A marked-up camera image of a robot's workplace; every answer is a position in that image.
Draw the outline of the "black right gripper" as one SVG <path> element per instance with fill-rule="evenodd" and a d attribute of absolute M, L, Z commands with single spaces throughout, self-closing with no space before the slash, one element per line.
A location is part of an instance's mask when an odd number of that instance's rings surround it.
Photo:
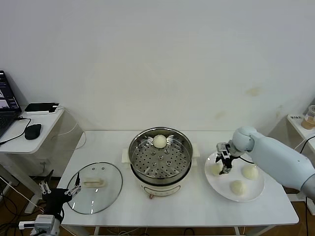
<path fill-rule="evenodd" d="M 222 170 L 220 175 L 228 174 L 232 169 L 232 162 L 238 158 L 237 150 L 229 143 L 220 143 L 220 155 L 216 156 L 216 163 L 222 162 Z"/>

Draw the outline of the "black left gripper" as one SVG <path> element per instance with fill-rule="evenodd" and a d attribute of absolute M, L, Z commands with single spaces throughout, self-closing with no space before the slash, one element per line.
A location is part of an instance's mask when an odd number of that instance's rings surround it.
<path fill-rule="evenodd" d="M 75 185 L 72 189 L 55 188 L 50 190 L 49 183 L 53 174 L 52 170 L 45 178 L 39 183 L 42 193 L 42 199 L 46 202 L 44 214 L 46 215 L 60 215 L 63 205 L 70 201 L 70 196 L 75 196 L 81 191 L 80 173 L 77 173 Z"/>

